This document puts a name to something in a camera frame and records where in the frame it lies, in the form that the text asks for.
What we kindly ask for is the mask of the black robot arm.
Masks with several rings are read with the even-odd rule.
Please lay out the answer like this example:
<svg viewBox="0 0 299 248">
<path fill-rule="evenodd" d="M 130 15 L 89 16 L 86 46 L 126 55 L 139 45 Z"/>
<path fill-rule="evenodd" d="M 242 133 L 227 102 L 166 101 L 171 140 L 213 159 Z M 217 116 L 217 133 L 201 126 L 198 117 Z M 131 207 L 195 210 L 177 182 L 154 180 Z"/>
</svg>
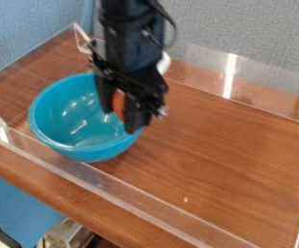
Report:
<svg viewBox="0 0 299 248">
<path fill-rule="evenodd" d="M 149 126 L 166 105 L 169 85 L 158 63 L 169 19 L 158 0 L 101 0 L 106 50 L 91 52 L 90 63 L 106 113 L 114 112 L 114 94 L 125 94 L 122 117 L 130 134 Z"/>
</svg>

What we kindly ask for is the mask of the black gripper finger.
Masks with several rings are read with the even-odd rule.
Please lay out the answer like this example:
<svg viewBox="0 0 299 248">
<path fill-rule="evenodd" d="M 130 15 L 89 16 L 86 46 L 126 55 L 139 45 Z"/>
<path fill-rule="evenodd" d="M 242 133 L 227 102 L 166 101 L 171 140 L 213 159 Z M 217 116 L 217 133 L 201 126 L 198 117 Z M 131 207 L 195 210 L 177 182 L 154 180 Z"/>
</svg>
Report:
<svg viewBox="0 0 299 248">
<path fill-rule="evenodd" d="M 134 134 L 149 126 L 154 116 L 161 117 L 167 114 L 165 95 L 166 93 L 126 94 L 123 122 L 129 134 Z"/>
<path fill-rule="evenodd" d="M 115 89 L 115 84 L 110 79 L 97 76 L 97 90 L 105 113 L 113 112 L 113 96 L 115 93 Z"/>
</svg>

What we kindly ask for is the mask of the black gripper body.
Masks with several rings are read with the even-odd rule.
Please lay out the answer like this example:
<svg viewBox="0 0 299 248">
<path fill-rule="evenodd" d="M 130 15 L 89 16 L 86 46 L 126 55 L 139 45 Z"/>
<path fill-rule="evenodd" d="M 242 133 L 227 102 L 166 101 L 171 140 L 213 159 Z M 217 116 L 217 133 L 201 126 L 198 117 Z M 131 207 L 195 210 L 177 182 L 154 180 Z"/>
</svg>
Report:
<svg viewBox="0 0 299 248">
<path fill-rule="evenodd" d="M 93 69 L 110 79 L 115 91 L 145 95 L 167 93 L 169 86 L 157 69 L 163 56 L 165 20 L 159 15 L 101 17 L 106 52 L 93 51 Z"/>
</svg>

